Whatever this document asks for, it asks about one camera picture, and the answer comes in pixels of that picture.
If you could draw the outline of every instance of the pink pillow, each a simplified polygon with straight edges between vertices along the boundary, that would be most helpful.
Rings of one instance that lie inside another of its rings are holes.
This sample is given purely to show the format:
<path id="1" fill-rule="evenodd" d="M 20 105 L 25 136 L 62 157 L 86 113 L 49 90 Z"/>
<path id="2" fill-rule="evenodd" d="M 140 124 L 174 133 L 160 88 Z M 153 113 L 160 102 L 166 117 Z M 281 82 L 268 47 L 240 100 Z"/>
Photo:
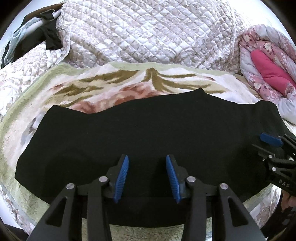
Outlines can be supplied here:
<path id="1" fill-rule="evenodd" d="M 291 76 L 281 67 L 277 66 L 270 58 L 260 49 L 251 52 L 252 61 L 262 78 L 272 88 L 285 95 L 287 84 L 290 82 L 295 85 Z"/>

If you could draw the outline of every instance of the blue gripper pad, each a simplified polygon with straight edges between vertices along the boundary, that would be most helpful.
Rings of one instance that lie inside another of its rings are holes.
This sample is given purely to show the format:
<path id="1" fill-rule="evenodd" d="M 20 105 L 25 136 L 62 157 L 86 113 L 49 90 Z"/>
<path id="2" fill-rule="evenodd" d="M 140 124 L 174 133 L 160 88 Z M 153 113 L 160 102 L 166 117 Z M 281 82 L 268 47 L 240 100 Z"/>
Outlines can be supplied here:
<path id="1" fill-rule="evenodd" d="M 176 202 L 179 203 L 181 201 L 180 184 L 169 155 L 166 156 L 165 165 L 166 165 L 166 170 L 168 173 L 168 178 L 170 181 L 173 197 L 176 200 Z"/>
<path id="2" fill-rule="evenodd" d="M 115 203 L 118 203 L 119 199 L 121 198 L 124 183 L 126 181 L 126 175 L 128 173 L 128 164 L 129 164 L 128 156 L 125 156 L 120 172 L 118 174 L 118 178 L 115 183 L 115 190 L 114 190 L 115 192 L 114 192 L 114 198 L 113 198 Z"/>
<path id="3" fill-rule="evenodd" d="M 271 146 L 282 147 L 284 145 L 283 141 L 280 138 L 270 136 L 266 133 L 260 134 L 260 140 Z"/>

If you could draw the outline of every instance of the bedding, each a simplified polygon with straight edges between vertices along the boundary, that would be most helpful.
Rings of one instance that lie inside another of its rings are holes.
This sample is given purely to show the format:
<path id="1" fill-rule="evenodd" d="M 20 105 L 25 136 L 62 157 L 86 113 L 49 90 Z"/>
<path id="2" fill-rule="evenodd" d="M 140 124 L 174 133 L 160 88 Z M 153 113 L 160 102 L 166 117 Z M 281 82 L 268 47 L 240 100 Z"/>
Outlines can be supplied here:
<path id="1" fill-rule="evenodd" d="M 265 26 L 256 25 L 247 30 L 240 42 L 240 68 L 241 73 L 248 80 L 250 86 L 264 100 L 269 100 L 278 106 L 279 113 L 282 118 L 296 124 L 296 49 L 291 42 L 276 29 Z M 277 68 L 277 74 L 272 79 L 264 79 L 267 74 L 272 77 L 272 70 L 265 69 L 264 74 L 261 65 L 264 58 L 255 58 L 256 51 L 262 51 Z"/>
<path id="2" fill-rule="evenodd" d="M 231 73 L 237 37 L 250 27 L 224 0 L 69 0 L 57 26 L 69 23 L 74 67 L 158 62 Z"/>
<path id="3" fill-rule="evenodd" d="M 91 69 L 74 69 L 62 63 L 47 71 L 9 109 L 0 125 L 2 193 L 9 200 L 18 223 L 30 233 L 48 207 L 21 186 L 14 179 L 14 173 L 19 156 L 52 105 L 99 112 L 131 99 L 159 92 L 182 93 L 199 87 L 213 96 L 241 104 L 256 103 L 260 99 L 242 76 L 180 65 L 111 62 Z M 284 122 L 295 134 L 295 128 Z M 279 196 L 280 189 L 269 185 L 244 205 L 249 211 L 253 210 L 253 218 L 263 225 L 273 213 Z M 182 227 L 143 229 L 111 225 L 111 230 L 114 240 L 140 240 L 142 237 L 180 240 Z M 211 219 L 207 220 L 207 237 L 211 237 Z"/>

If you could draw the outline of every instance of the bolt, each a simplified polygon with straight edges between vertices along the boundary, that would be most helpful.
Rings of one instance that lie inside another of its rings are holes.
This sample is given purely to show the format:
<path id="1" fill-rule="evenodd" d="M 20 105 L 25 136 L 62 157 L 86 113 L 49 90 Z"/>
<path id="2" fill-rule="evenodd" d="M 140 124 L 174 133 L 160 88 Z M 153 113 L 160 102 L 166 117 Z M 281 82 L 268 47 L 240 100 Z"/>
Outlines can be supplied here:
<path id="1" fill-rule="evenodd" d="M 190 183 L 193 183 L 193 182 L 196 181 L 196 178 L 193 177 L 193 176 L 189 176 L 189 177 L 187 177 L 187 181 L 190 182 Z"/>
<path id="2" fill-rule="evenodd" d="M 69 183 L 66 186 L 67 189 L 73 189 L 74 187 L 75 187 L 75 184 L 74 183 Z"/>
<path id="3" fill-rule="evenodd" d="M 108 178 L 106 176 L 101 176 L 99 178 L 99 181 L 102 182 L 102 183 L 104 183 L 104 182 L 108 181 Z"/>
<path id="4" fill-rule="evenodd" d="M 228 185 L 226 183 L 221 183 L 220 187 L 224 190 L 226 190 L 228 188 Z"/>

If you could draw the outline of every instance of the floral pattern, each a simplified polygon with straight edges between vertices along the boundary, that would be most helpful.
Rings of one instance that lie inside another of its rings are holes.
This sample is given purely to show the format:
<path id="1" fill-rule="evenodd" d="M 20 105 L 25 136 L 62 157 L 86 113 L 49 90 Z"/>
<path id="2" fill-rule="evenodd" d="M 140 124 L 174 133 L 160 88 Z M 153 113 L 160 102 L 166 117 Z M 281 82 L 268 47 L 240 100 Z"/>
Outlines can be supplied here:
<path id="1" fill-rule="evenodd" d="M 250 53 L 260 49 L 296 81 L 296 50 L 276 29 L 256 25 L 243 34 L 239 42 L 241 73 L 262 99 L 275 103 L 282 118 L 296 124 L 296 89 L 288 83 L 284 96 L 266 83 L 251 60 Z"/>
<path id="2" fill-rule="evenodd" d="M 274 213 L 281 196 L 281 189 L 273 186 L 271 192 L 266 196 L 262 202 L 251 211 L 251 216 L 255 217 L 254 221 L 259 228 L 266 224 L 271 215 Z"/>
<path id="3" fill-rule="evenodd" d="M 102 99 L 95 103 L 92 103 L 90 101 L 80 101 L 70 108 L 87 114 L 91 114 L 106 110 L 112 106 L 133 99 L 142 99 L 163 94 L 163 92 L 155 90 L 150 82 L 142 82 L 123 87 L 117 93 L 114 93 L 114 95 L 107 99 Z"/>
<path id="4" fill-rule="evenodd" d="M 0 122 L 12 104 L 38 77 L 67 56 L 70 49 L 70 39 L 65 36 L 69 29 L 63 26 L 63 29 L 58 28 L 58 30 L 60 38 L 63 40 L 64 47 L 62 49 L 46 50 L 46 44 L 42 42 L 23 57 L 0 70 Z"/>

